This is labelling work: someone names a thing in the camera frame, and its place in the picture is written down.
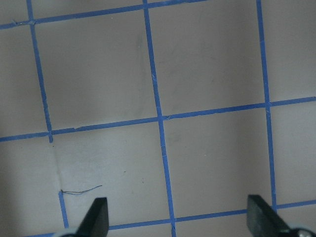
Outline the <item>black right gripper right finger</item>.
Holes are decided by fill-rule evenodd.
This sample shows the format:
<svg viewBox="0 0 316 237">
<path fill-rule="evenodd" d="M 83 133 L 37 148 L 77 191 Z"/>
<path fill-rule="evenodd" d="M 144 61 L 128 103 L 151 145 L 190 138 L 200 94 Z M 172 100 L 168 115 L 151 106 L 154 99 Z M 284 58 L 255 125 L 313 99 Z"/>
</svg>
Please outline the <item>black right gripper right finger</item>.
<svg viewBox="0 0 316 237">
<path fill-rule="evenodd" d="M 253 237 L 296 236 L 260 195 L 247 197 L 247 227 Z"/>
</svg>

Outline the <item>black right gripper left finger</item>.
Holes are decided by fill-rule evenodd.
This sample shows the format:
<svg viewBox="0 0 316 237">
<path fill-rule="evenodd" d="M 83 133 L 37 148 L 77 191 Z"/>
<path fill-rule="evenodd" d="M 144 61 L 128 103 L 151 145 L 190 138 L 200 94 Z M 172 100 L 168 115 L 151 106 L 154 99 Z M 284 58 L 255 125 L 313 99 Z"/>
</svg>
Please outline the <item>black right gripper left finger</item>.
<svg viewBox="0 0 316 237">
<path fill-rule="evenodd" d="M 96 198 L 75 232 L 76 237 L 106 237 L 109 231 L 109 213 L 106 197 Z"/>
</svg>

